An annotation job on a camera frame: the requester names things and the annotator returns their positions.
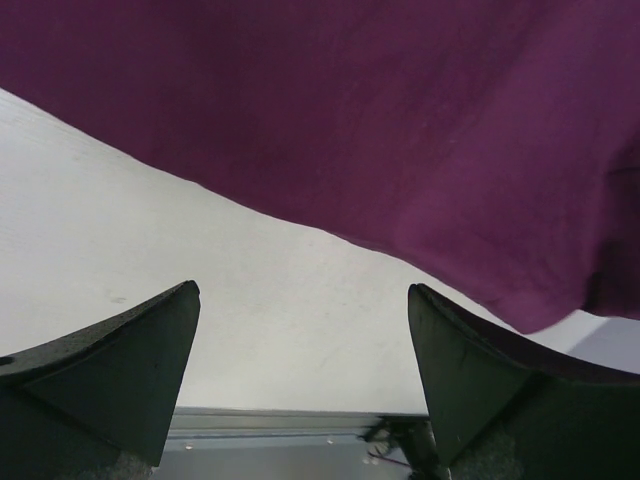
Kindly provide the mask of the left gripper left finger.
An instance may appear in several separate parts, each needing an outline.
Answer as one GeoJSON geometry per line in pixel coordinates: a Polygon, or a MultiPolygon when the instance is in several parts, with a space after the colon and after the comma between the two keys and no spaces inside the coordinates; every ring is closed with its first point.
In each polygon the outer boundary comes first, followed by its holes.
{"type": "Polygon", "coordinates": [[[1,358],[1,476],[148,479],[200,314],[195,281],[1,358]]]}

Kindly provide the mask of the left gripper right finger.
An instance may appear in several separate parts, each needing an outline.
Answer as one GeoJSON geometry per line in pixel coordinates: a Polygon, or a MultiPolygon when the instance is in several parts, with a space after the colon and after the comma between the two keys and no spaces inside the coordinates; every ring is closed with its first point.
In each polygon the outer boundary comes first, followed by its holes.
{"type": "Polygon", "coordinates": [[[639,378],[554,351],[423,285],[408,322],[435,447],[455,479],[635,479],[639,378]]]}

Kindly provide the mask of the purple cloth wrap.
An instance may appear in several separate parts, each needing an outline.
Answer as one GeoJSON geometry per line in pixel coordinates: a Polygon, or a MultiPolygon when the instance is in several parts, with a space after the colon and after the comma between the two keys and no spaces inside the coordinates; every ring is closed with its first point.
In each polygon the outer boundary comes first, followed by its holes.
{"type": "Polygon", "coordinates": [[[639,315],[635,1],[5,1],[1,86],[520,332],[639,315]]]}

